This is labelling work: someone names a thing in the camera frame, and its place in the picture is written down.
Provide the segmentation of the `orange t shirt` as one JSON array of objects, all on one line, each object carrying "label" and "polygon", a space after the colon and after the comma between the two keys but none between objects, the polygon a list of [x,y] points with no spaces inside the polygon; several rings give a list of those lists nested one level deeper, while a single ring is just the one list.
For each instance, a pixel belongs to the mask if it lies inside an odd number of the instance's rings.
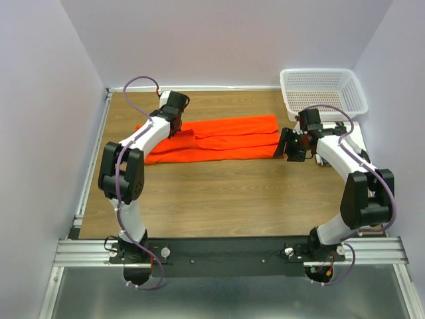
[{"label": "orange t shirt", "polygon": [[145,164],[270,159],[279,139],[273,114],[186,122],[154,147]]}]

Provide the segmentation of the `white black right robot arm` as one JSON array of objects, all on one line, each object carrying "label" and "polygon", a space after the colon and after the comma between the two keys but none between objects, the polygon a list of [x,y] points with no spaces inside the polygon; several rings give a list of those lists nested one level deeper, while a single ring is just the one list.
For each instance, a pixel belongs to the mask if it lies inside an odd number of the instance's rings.
[{"label": "white black right robot arm", "polygon": [[345,182],[338,214],[313,228],[301,247],[301,253],[318,261],[345,239],[361,231],[382,232],[394,223],[394,175],[389,169],[375,167],[351,139],[354,123],[324,128],[317,105],[303,109],[296,120],[298,129],[282,130],[273,156],[303,162],[308,153],[317,155]]}]

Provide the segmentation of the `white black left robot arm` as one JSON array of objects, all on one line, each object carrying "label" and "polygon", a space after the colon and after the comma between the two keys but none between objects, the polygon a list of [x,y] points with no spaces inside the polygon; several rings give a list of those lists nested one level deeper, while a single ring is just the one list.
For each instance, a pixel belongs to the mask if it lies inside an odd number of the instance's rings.
[{"label": "white black left robot arm", "polygon": [[104,146],[98,187],[112,204],[120,232],[110,255],[134,263],[153,258],[148,252],[147,230],[139,212],[139,197],[145,183],[145,159],[163,140],[181,130],[182,115],[190,98],[180,92],[159,95],[159,107],[146,123],[128,138]]}]

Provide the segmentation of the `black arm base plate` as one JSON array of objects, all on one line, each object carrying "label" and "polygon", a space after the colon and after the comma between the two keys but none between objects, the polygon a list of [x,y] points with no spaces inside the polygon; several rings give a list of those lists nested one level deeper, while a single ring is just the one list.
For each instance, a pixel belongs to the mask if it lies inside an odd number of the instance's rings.
[{"label": "black arm base plate", "polygon": [[104,241],[109,262],[124,267],[124,279],[145,286],[154,278],[312,276],[329,282],[327,271],[345,260],[343,247],[307,236],[149,238],[146,251],[116,237]]}]

